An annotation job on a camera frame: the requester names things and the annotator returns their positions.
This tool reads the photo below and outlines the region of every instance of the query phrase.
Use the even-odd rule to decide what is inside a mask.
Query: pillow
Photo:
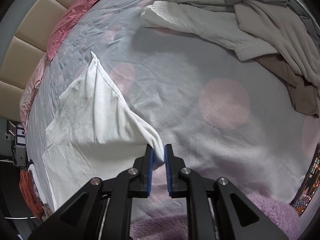
[[[32,76],[30,77],[20,99],[20,119],[25,132],[27,131],[28,117],[31,106],[41,84],[47,60],[48,56],[45,52],[38,65],[36,66]]]
[[[56,55],[60,45],[76,25],[78,20],[99,0],[77,0],[65,12],[60,21],[54,27],[47,43],[47,53],[50,61]]]

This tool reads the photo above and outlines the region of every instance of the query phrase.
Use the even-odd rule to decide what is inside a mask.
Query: white towel
[[[156,152],[154,168],[164,163],[158,133],[125,102],[96,55],[59,97],[55,118],[46,129],[43,155],[54,210],[92,177],[116,177],[145,154]]]
[[[39,192],[39,197],[42,201],[43,204],[46,204],[47,203],[47,199],[43,193],[43,190],[41,188],[41,185],[40,185],[40,182],[39,182],[39,178],[38,178],[38,175],[37,175],[37,172],[36,172],[36,168],[33,164],[30,164],[29,168],[28,168],[28,171],[31,171],[32,172],[32,177],[33,177],[33,180],[36,184],[36,187],[37,187],[37,190]]]
[[[239,60],[279,53],[270,43],[239,29],[233,12],[211,12],[188,4],[155,1],[141,12],[144,27],[162,27],[194,33],[232,49]]]

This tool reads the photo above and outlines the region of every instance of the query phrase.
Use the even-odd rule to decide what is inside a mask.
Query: gray bed sheet
[[[142,27],[141,10],[153,1],[99,1],[46,68],[26,139],[49,205],[54,196],[42,161],[45,129],[90,51],[130,109],[187,166],[212,179],[225,176],[245,194],[289,203],[312,160],[318,120],[294,111],[283,82],[257,62],[240,62],[234,52],[192,34]],[[161,167],[154,172],[151,197],[134,200],[132,221],[185,211],[184,200],[168,198]]]

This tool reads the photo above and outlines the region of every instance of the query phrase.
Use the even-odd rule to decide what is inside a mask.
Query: beige headboard
[[[48,37],[76,0],[37,0],[12,37],[0,68],[0,116],[19,121],[19,102]]]

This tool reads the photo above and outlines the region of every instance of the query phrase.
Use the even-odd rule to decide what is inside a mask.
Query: pink polka dot
[[[84,69],[85,69],[85,66],[84,66],[84,65],[81,66],[80,68],[78,68],[77,72],[76,72],[75,75],[74,75],[74,79],[77,79],[77,78],[82,74],[82,72],[84,71]]]
[[[312,116],[307,116],[302,128],[302,149],[303,153],[313,158],[317,143],[320,140],[319,120]]]
[[[121,31],[120,25],[115,25],[109,28],[107,32],[103,35],[101,42],[108,43],[115,39],[116,35]]]
[[[170,199],[167,190],[165,165],[162,165],[159,169],[153,171],[152,173],[150,199],[153,202],[162,202]]]
[[[129,92],[135,78],[135,69],[130,63],[120,63],[109,74],[110,78],[125,95]]]
[[[199,108],[209,124],[220,129],[235,129],[249,118],[250,98],[239,82],[217,78],[202,89]]]
[[[60,85],[64,81],[63,75],[61,74],[58,78],[58,85]]]
[[[141,1],[141,2],[139,2],[139,3],[137,4],[137,8],[143,9],[143,8],[145,8],[147,5],[153,4],[155,1],[158,1],[158,0],[143,0],[143,1]]]
[[[171,30],[168,28],[152,28],[159,36],[168,37],[178,33],[178,31]]]

